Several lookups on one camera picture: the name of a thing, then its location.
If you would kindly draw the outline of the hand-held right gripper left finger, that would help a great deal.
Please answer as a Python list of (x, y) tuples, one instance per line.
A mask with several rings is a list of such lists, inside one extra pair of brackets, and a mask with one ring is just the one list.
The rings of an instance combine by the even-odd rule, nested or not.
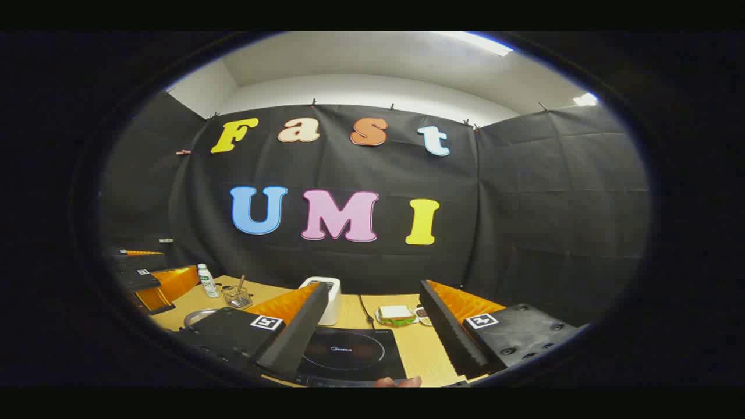
[(313, 283), (247, 310), (219, 308), (175, 338), (247, 375), (291, 380), (327, 304), (327, 285)]

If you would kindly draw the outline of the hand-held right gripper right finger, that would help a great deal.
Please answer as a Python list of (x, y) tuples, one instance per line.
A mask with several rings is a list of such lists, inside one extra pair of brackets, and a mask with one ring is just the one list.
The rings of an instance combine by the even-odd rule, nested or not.
[(468, 379), (532, 360), (583, 330), (527, 303), (503, 307), (429, 279), (418, 296), (456, 373)]

